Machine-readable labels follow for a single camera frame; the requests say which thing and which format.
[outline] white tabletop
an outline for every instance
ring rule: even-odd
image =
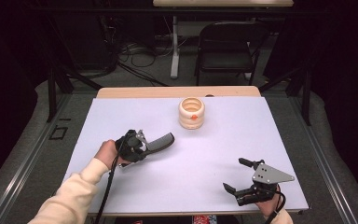
[[[154,0],[155,7],[291,7],[292,0]]]
[[[186,130],[178,122],[183,98],[94,99],[77,141],[65,178],[79,172],[101,142],[118,139],[128,129],[143,129],[148,141],[166,133],[173,145],[145,160],[117,168],[105,216],[182,214],[239,214],[257,212],[254,204],[238,206],[223,183],[248,189],[254,170],[238,158],[265,160],[266,164],[295,177],[281,184],[287,210],[307,209],[296,173],[263,97],[207,97],[205,122]],[[101,205],[107,174],[89,212]]]

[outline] cream sweater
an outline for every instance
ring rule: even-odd
[[[72,174],[62,183],[56,195],[42,204],[29,223],[84,223],[91,200],[98,190],[96,184],[108,171],[103,162],[93,158],[80,174]],[[283,209],[272,223],[291,224],[293,221]]]

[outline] black horizontal bar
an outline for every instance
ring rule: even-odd
[[[75,7],[27,7],[34,13],[50,14],[90,14],[90,15],[152,15],[152,16],[188,16],[188,15],[247,15],[250,17],[296,17],[316,18],[328,16],[325,10],[293,9],[291,7],[151,7],[151,8],[75,8]]]

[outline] chair backrest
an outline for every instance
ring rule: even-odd
[[[266,24],[259,21],[219,21],[205,26],[200,33],[199,48],[235,49],[238,43],[256,42],[259,47],[269,37]]]

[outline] hand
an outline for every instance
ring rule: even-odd
[[[266,202],[256,203],[257,207],[260,209],[261,213],[263,213],[264,217],[269,217],[277,208],[277,205],[281,205],[280,195],[275,194],[274,197]]]
[[[110,139],[103,142],[97,154],[95,154],[94,158],[103,162],[110,170],[112,169],[112,163],[116,155],[117,155],[117,149],[116,149],[115,141]],[[118,157],[117,164],[121,164],[121,163],[131,163],[131,162],[125,161],[121,159],[121,157]]]

